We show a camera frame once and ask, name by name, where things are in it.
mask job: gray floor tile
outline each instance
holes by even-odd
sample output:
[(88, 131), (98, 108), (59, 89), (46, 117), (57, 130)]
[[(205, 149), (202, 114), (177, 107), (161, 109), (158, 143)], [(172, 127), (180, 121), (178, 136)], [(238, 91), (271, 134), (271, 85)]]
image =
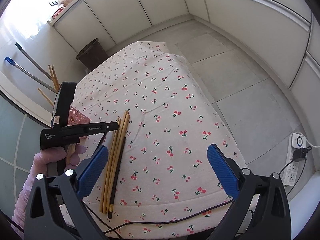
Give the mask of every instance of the gray floor tile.
[[(300, 131), (304, 133), (302, 125), (299, 125), (294, 132)], [(289, 144), (289, 135), (283, 139), (279, 144), (273, 147), (271, 150), (266, 152), (264, 155), (260, 156), (259, 158), (255, 159), (251, 163), (248, 164), (249, 169), (256, 175), (262, 176), (270, 176), (272, 172), (281, 171), (281, 169), (286, 165), (287, 159), (287, 151), (288, 151), (288, 144)], [(298, 176), (300, 176), (301, 171), (303, 169), (304, 161), (299, 163), (298, 167)], [(288, 199), (291, 200), (307, 183), (307, 181), (311, 178), (313, 173), (315, 172), (315, 168), (313, 165), (313, 156), (312, 153), (308, 153), (306, 167), (303, 171), (303, 175), (301, 176), (299, 182), (294, 187), (292, 192), (289, 194)], [(289, 192), (292, 187), (286, 186), (286, 192)]]
[(223, 45), (225, 45), (228, 49), (236, 49), (238, 46), (234, 44), (231, 40), (227, 39), (225, 36), (221, 35), (220, 33), (213, 31), (209, 33), (212, 37), (220, 41)]
[(162, 41), (177, 44), (209, 32), (212, 32), (212, 29), (208, 26), (196, 20), (189, 20), (146, 36), (141, 41)]
[(217, 104), (247, 163), (272, 149), (292, 131), (275, 98), (261, 82)]
[(14, 155), (24, 114), (0, 96), (0, 157), (11, 163)]
[[(168, 49), (170, 50), (170, 53), (173, 53), (173, 54), (176, 54), (176, 55), (179, 55), (179, 56), (182, 56), (185, 58), (183, 53), (178, 49), (178, 47), (175, 44), (167, 43), (167, 46), (168, 46)], [(210, 92), (208, 91), (207, 87), (204, 85), (202, 79), (199, 77), (198, 73), (195, 71), (193, 66), (188, 61), (187, 61), (187, 66), (188, 66), (188, 69), (191, 72), (193, 78), (200, 86), (203, 94), (208, 99), (209, 103), (212, 104), (214, 102), (214, 99), (213, 99), (212, 95), (210, 94)]]
[(231, 51), (193, 63), (192, 66), (215, 101), (260, 82)]
[(206, 85), (203, 83), (202, 79), (200, 78), (200, 76), (198, 75), (196, 70), (193, 68), (193, 66), (188, 61), (187, 61), (187, 66), (188, 66), (188, 69), (189, 69), (191, 75), (193, 76), (193, 78), (198, 83), (199, 87), (201, 88), (204, 96), (208, 99), (209, 104), (212, 104), (213, 102), (215, 102), (214, 98), (212, 97), (211, 93), (207, 89)]
[(29, 173), (16, 169), (16, 192), (17, 192), (17, 198), (19, 197), (20, 191), (22, 191), (22, 187), (25, 183), (25, 181), (28, 178)]
[(30, 170), (33, 164), (33, 157), (40, 152), (40, 132), (44, 129), (42, 125), (26, 118), (18, 146), (17, 165)]
[(191, 40), (180, 42), (177, 47), (191, 64), (228, 50), (220, 41), (207, 33)]
[(16, 204), (13, 193), (13, 166), (0, 160), (0, 177), (0, 209), (8, 217), (12, 217)]
[(223, 114), (221, 113), (220, 108), (218, 107), (217, 103), (213, 103), (213, 104), (211, 104), (211, 105), (212, 105), (212, 107), (216, 110), (218, 116), (219, 116), (220, 119), (223, 121), (224, 125), (228, 128), (229, 132), (231, 133), (231, 130), (230, 130), (230, 128), (229, 128), (229, 125), (228, 125), (226, 119), (224, 118)]
[(177, 45), (173, 43), (167, 43), (167, 48), (170, 50), (170, 53), (185, 57), (183, 53), (178, 49)]
[(280, 106), (282, 112), (285, 114), (285, 117), (289, 121), (292, 130), (296, 129), (298, 125), (300, 125), (300, 120), (294, 111), (293, 107), (289, 103), (288, 99), (282, 93), (280, 88), (276, 85), (276, 83), (271, 79), (267, 78), (262, 81), (262, 84), (265, 85), (266, 89), (274, 96), (278, 105)]
[(232, 50), (233, 54), (235, 54), (242, 62), (244, 62), (248, 68), (253, 71), (257, 75), (257, 77), (262, 81), (270, 76), (267, 74), (267, 72), (264, 71), (264, 69), (256, 63), (253, 58), (251, 58), (248, 54), (246, 54), (242, 49), (237, 48)]

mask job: cherry print tablecloth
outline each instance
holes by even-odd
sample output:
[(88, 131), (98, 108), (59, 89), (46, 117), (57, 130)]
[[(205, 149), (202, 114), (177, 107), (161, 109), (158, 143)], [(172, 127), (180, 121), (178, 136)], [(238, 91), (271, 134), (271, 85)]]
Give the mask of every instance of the cherry print tablecloth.
[[(159, 222), (122, 227), (117, 231), (123, 238), (173, 238), (217, 226), (229, 205), (177, 224), (161, 224), (230, 200), (207, 160), (210, 144), (216, 143), (241, 168), (246, 166), (185, 58), (170, 54), (165, 43), (133, 43), (78, 84), (73, 106), (91, 122), (115, 121), (129, 109), (112, 219), (99, 212), (103, 176), (84, 199), (113, 228), (128, 221)], [(109, 133), (104, 142), (107, 147), (111, 137)], [(87, 138), (88, 150), (82, 158), (92, 155), (100, 139), (101, 134)], [(62, 213), (71, 224), (64, 206)], [(114, 233), (107, 236), (117, 237)]]

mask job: mop handle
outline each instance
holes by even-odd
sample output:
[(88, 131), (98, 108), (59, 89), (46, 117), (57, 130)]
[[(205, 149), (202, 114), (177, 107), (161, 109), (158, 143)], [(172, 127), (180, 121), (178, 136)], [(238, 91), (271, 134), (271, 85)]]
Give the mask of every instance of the mop handle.
[(27, 70), (25, 70), (23, 67), (21, 67), (19, 64), (17, 64), (12, 58), (10, 57), (6, 57), (4, 60), (8, 61), (12, 66), (15, 66), (16, 68), (20, 69), (23, 73), (25, 73), (27, 76), (29, 76), (30, 78), (32, 78), (33, 80), (37, 81), (39, 84), (43, 85), (44, 87), (46, 87), (47, 89), (51, 90), (54, 93), (57, 93), (56, 90), (49, 86), (48, 84), (44, 83), (42, 80), (38, 79), (37, 77), (35, 77), (34, 75), (32, 75), (30, 72), (28, 72)]
[(45, 74), (52, 81), (52, 77), (24, 51), (24, 49), (19, 43), (16, 42), (16, 46), (27, 57), (27, 59), (33, 63), (33, 65), (35, 65), (43, 74)]

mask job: power adapter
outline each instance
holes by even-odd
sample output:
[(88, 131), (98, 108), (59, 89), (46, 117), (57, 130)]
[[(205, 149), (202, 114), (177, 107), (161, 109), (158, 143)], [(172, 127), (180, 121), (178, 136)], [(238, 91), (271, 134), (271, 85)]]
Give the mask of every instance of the power adapter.
[(293, 157), (292, 160), (294, 162), (301, 162), (307, 158), (307, 153), (311, 150), (312, 148), (309, 146), (307, 148), (300, 148), (297, 149), (293, 152)]

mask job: human hand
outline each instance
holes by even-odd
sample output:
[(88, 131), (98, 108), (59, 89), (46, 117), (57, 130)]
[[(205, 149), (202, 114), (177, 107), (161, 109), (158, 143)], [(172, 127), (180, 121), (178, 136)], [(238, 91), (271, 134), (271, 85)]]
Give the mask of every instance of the human hand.
[[(79, 154), (85, 153), (86, 150), (87, 149), (84, 146), (76, 144), (76, 150), (71, 156), (70, 164), (66, 166), (65, 171), (68, 169), (75, 169), (80, 162)], [(67, 153), (62, 147), (54, 147), (42, 150), (33, 158), (33, 165), (31, 167), (30, 174), (33, 175), (33, 178), (39, 173), (47, 176), (47, 164), (60, 161), (66, 156)]]

